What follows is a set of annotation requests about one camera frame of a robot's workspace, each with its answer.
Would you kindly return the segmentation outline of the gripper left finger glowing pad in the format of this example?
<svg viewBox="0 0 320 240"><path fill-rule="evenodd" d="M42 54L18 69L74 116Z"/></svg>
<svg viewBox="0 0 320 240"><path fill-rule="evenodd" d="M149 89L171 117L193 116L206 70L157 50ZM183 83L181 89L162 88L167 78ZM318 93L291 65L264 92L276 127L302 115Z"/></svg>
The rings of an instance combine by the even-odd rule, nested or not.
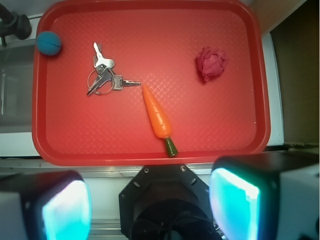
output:
<svg viewBox="0 0 320 240"><path fill-rule="evenodd" d="M74 170L0 178L2 240L86 240L91 222L90 189Z"/></svg>

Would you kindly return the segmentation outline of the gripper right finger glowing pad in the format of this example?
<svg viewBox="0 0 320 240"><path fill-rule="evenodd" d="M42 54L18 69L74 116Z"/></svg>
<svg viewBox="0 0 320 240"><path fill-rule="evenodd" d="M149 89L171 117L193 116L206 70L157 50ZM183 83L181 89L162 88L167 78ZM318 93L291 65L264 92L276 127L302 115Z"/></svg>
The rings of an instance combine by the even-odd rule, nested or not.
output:
<svg viewBox="0 0 320 240"><path fill-rule="evenodd" d="M299 151L222 156L210 174L209 202L229 240L317 240L320 156Z"/></svg>

